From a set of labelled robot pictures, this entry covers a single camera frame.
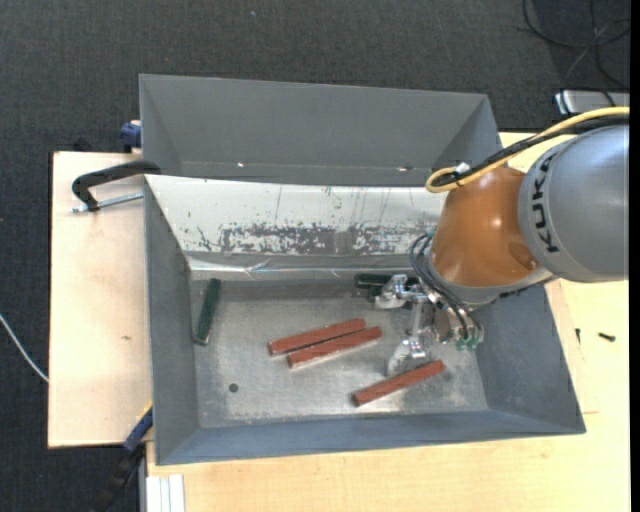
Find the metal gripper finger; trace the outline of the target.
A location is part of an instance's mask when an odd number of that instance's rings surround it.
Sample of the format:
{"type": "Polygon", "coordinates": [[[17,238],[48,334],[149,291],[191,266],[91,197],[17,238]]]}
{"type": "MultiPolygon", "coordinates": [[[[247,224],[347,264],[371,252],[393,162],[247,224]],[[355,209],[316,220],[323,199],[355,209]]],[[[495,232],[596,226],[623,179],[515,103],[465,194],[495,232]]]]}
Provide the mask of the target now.
{"type": "Polygon", "coordinates": [[[386,363],[385,376],[394,377],[412,371],[428,362],[424,343],[416,337],[408,337],[394,349],[386,363]]]}
{"type": "Polygon", "coordinates": [[[376,309],[396,309],[414,300],[414,293],[406,287],[408,276],[394,274],[381,288],[380,294],[374,297],[376,309]]]}

